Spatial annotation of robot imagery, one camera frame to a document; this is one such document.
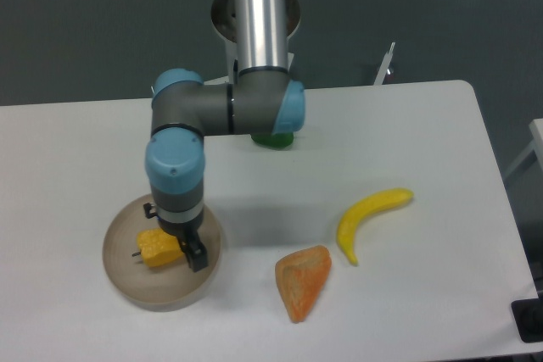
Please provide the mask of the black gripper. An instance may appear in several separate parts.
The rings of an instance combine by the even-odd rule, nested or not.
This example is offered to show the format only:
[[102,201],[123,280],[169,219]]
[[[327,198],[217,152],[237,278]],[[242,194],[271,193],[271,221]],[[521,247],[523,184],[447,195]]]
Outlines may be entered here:
[[[158,216],[152,203],[145,203],[143,211],[146,219]],[[197,273],[209,266],[208,251],[199,237],[198,226],[193,222],[170,223],[166,220],[158,220],[160,228],[167,234],[176,237],[180,248],[187,258],[188,266],[192,272]]]

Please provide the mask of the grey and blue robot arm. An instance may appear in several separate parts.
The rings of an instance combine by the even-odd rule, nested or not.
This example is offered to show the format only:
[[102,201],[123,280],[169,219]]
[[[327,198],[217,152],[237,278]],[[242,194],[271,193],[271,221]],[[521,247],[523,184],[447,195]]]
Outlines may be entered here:
[[167,70],[154,83],[144,160],[153,200],[144,210],[178,240],[193,271],[209,264],[198,234],[204,221],[204,139],[293,133],[305,122],[304,87],[288,72],[286,0],[234,0],[233,11],[233,83],[210,86],[184,69]]

